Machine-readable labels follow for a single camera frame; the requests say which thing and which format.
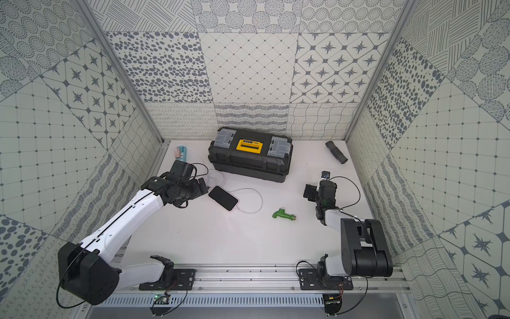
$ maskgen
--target gray toolbox latch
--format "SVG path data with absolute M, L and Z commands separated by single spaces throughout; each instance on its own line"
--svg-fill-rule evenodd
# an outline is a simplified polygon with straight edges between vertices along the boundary
M 291 144 L 287 142 L 286 138 L 273 136 L 271 138 L 271 145 L 269 146 L 267 155 L 283 158 L 285 157 L 285 154 L 290 153 L 290 146 Z

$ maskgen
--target white charging cable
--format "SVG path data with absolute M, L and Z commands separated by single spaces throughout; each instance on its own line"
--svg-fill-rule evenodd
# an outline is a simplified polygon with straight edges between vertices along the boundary
M 206 161 L 204 161 L 204 160 L 203 160 L 203 157 L 202 157 L 202 156 L 201 156 L 201 155 L 200 155 L 197 151 L 195 151 L 194 149 L 192 149 L 192 148 L 191 148 L 191 147 L 189 147 L 189 146 L 182 145 L 182 144 L 181 144 L 181 145 L 177 145 L 176 147 L 179 147 L 179 146 L 184 146 L 185 148 L 192 150 L 192 151 L 193 151 L 196 155 L 198 155 L 198 156 L 200 157 L 200 159 L 202 160 L 202 163 L 203 163 L 204 165 L 206 165 L 206 167 L 207 167 L 207 163 L 206 163 Z M 214 188 L 215 186 L 222 187 L 223 185 L 225 185 L 225 183 L 226 183 L 226 177 L 225 177 L 225 174 L 223 174 L 223 172 L 221 172 L 221 171 L 219 171 L 219 170 L 217 170 L 217 169 L 213 169 L 213 168 L 208 168 L 208 169 L 209 169 L 209 174 L 207 174 L 207 175 L 204 177 L 204 180 L 205 180 L 205 182 L 206 182 L 206 185 L 207 185 L 207 186 L 209 186 L 210 188 Z M 219 174 L 223 177 L 222 182 L 220 183 L 220 182 L 218 181 L 218 179 L 217 179 L 217 178 L 215 178 L 215 177 L 213 177 L 213 176 L 210 176 L 210 174 L 211 174 L 211 173 L 219 173 Z M 210 185 L 210 180 L 214 180 L 214 181 L 216 182 L 216 184 L 215 184 L 215 185 L 213 185 L 213 186 L 211 186 L 211 185 Z
M 247 211 L 244 211 L 244 210 L 242 210 L 241 208 L 239 208 L 239 206 L 238 206 L 238 205 L 236 205 L 236 208 L 237 208 L 238 210 L 242 211 L 243 213 L 247 213 L 247 214 L 255 214 L 255 213 L 260 212 L 260 210 L 261 210 L 261 209 L 262 209 L 262 207 L 264 206 L 264 199 L 262 198 L 262 195 L 259 193 L 259 191 L 258 191 L 258 190 L 254 189 L 254 188 L 239 188 L 239 189 L 235 189 L 235 190 L 229 190 L 229 192 L 233 193 L 233 192 L 235 192 L 235 191 L 243 190 L 243 189 L 251 189 L 251 190 L 254 190 L 255 192 L 257 192 L 257 194 L 259 194 L 259 196 L 260 196 L 260 202 L 261 202 L 261 203 L 260 203 L 260 208 L 259 208 L 259 209 L 257 209 L 257 210 L 256 210 L 256 211 L 254 211 L 254 212 L 247 212 Z
M 179 146 L 184 146 L 184 147 L 186 147 L 187 149 L 192 150 L 192 151 L 193 151 L 196 155 L 198 155 L 198 156 L 200 157 L 200 159 L 202 160 L 203 164 L 204 164 L 204 165 L 207 165 L 207 164 L 206 164 L 206 161 L 204 161 L 204 160 L 203 160 L 203 157 L 202 157 L 202 156 L 201 156 L 201 155 L 200 155 L 197 151 L 195 151 L 194 149 L 192 149 L 192 148 L 191 148 L 191 147 L 189 147 L 189 146 L 182 145 L 182 144 L 181 144 L 181 145 L 177 145 L 176 147 L 179 147 Z M 206 185 L 208 185 L 208 183 L 209 183 L 209 181 L 210 181 L 210 180 L 214 180 L 214 181 L 216 181 L 216 185 L 212 186 L 211 188 L 213 188 L 213 187 L 215 187 L 215 186 L 222 187 L 223 185 L 225 185 L 225 183 L 226 183 L 226 176 L 225 176 L 225 174 L 223 174 L 223 172 L 222 172 L 222 171 L 217 170 L 217 169 L 213 169 L 213 168 L 208 168 L 208 169 L 209 169 L 209 174 L 207 174 L 207 175 L 205 176 L 205 178 L 204 178 L 204 180 L 205 180 L 205 182 L 206 182 Z M 220 183 L 220 182 L 218 181 L 218 179 L 216 179 L 215 177 L 209 176 L 211 173 L 220 173 L 220 175 L 223 177 L 223 181 Z M 254 211 L 254 212 L 247 212 L 247 211 L 244 211 L 244 210 L 242 210 L 241 208 L 239 208 L 239 206 L 237 206 L 237 205 L 236 205 L 236 208 L 237 208 L 239 211 L 241 211 L 241 212 L 243 212 L 243 213 L 246 213 L 246 214 L 255 214 L 255 213 L 260 212 L 260 210 L 261 210 L 261 209 L 262 209 L 262 207 L 264 206 L 264 199 L 262 198 L 262 195 L 259 193 L 259 191 L 258 191 L 258 190 L 254 189 L 254 188 L 239 188 L 239 189 L 235 189 L 235 190 L 227 190 L 227 191 L 229 191 L 229 192 L 233 193 L 233 192 L 235 192 L 235 191 L 243 190 L 243 189 L 251 189 L 251 190 L 254 190 L 257 194 L 259 194 L 259 196 L 260 196 L 260 201 L 261 201 L 260 208 L 259 208 L 258 210 L 256 210 L 256 211 Z

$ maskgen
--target white table surface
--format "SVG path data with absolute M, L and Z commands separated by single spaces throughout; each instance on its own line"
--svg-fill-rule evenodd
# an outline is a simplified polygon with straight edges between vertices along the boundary
M 353 180 L 362 192 L 360 202 L 345 209 L 359 218 L 372 218 L 361 183 L 354 170 L 345 142 L 335 145 L 349 159 L 341 165 L 324 145 L 324 141 L 293 141 L 294 150 L 290 172 L 284 183 L 224 173 L 225 190 L 251 187 L 264 199 L 262 210 L 246 214 L 234 209 L 224 210 L 207 195 L 189 202 L 186 209 L 171 204 L 164 206 L 140 226 L 133 234 L 122 264 L 136 264 L 160 255 L 178 264 L 295 264 L 299 260 L 317 262 L 324 254 L 340 253 L 340 234 L 324 226 L 315 217 L 315 203 L 303 197 L 306 184 L 317 185 L 323 170 L 331 176 L 345 176 Z M 172 141 L 158 175 L 170 170 L 177 145 L 186 145 L 200 153 L 209 168 L 210 141 Z M 202 160 L 188 151 L 188 163 Z M 199 174 L 205 172 L 197 165 Z M 221 175 L 213 174 L 221 181 Z M 338 188 L 337 206 L 354 203 L 358 191 L 345 179 L 334 179 Z M 260 198 L 252 190 L 234 192 L 239 207 L 255 211 Z M 280 207 L 296 215 L 296 220 L 272 218 Z

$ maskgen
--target metal mounting plate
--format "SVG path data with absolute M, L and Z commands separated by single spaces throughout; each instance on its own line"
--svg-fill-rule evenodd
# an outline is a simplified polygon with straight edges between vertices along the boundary
M 317 279 L 317 270 L 313 268 L 302 268 L 297 271 L 302 278 L 300 281 L 301 290 L 337 290 L 337 284 L 341 283 L 344 290 L 353 290 L 352 280 L 350 277 L 329 277 L 325 278 L 319 284 Z
M 193 289 L 193 282 L 195 281 L 195 269 L 174 269 L 173 276 L 175 278 L 176 284 L 171 288 L 163 287 L 159 285 L 157 282 L 150 283 L 146 282 L 140 284 L 139 290 L 187 290 L 190 291 Z

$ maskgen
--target vent grille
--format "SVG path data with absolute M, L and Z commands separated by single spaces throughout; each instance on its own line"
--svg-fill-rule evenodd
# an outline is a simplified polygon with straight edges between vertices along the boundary
M 169 307 L 178 305 L 184 294 L 171 294 Z M 154 294 L 119 293 L 95 307 L 150 307 Z M 324 305 L 320 293 L 201 293 L 188 294 L 181 307 L 320 307 Z

